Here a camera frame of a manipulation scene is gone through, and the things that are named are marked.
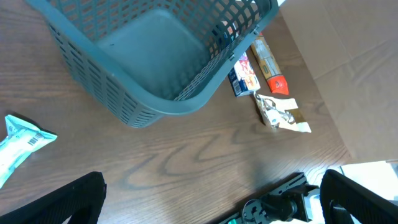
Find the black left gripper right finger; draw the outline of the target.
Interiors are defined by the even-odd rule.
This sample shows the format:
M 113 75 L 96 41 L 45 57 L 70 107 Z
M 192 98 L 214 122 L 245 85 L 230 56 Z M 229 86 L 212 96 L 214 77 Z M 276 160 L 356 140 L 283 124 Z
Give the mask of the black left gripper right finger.
M 397 223 L 397 205 L 335 170 L 327 170 L 320 186 L 325 223 Z

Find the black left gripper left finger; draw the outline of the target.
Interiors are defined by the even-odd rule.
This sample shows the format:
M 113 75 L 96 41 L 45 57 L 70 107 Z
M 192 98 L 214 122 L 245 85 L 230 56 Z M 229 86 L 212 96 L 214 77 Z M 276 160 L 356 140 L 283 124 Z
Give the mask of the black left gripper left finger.
M 106 198 L 101 172 L 90 172 L 1 216 L 1 223 L 97 223 Z

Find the orange cracker package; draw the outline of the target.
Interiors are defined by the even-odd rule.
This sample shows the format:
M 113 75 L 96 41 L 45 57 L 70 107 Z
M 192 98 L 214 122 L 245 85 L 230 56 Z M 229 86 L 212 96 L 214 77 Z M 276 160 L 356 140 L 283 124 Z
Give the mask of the orange cracker package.
M 288 95 L 289 87 L 264 36 L 260 33 L 251 44 L 251 50 L 271 93 Z

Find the colourful tissue pack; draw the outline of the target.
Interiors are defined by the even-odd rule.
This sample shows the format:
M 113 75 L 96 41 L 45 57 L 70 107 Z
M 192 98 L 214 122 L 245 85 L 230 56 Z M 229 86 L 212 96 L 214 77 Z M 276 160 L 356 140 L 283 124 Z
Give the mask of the colourful tissue pack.
M 236 97 L 253 94 L 261 88 L 246 53 L 234 64 L 228 78 Z

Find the grey plastic basket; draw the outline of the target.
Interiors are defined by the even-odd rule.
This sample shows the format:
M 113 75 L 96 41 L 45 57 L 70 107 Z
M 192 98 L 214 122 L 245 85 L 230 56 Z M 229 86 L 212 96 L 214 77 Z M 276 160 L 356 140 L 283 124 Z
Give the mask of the grey plastic basket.
M 124 124 L 199 110 L 277 0 L 28 0 L 70 75 Z

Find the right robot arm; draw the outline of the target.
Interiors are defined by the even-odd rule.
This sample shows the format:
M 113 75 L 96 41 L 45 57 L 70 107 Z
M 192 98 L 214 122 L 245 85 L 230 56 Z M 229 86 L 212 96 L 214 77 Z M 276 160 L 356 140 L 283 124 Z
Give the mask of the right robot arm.
M 259 199 L 248 201 L 241 210 L 242 223 L 310 222 L 313 212 L 310 205 L 312 196 L 320 193 L 316 185 L 301 184 L 275 194 L 269 193 Z

